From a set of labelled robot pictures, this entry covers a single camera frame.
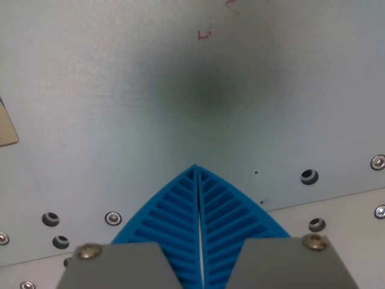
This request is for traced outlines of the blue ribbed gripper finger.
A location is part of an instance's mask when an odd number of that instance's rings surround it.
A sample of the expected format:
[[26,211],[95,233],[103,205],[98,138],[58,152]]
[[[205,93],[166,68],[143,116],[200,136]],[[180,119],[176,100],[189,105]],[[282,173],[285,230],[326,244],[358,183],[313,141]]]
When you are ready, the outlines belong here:
[[198,168],[205,288],[357,288],[331,241],[290,236],[267,212]]
[[58,288],[202,288],[199,169],[160,189],[111,244],[76,248]]

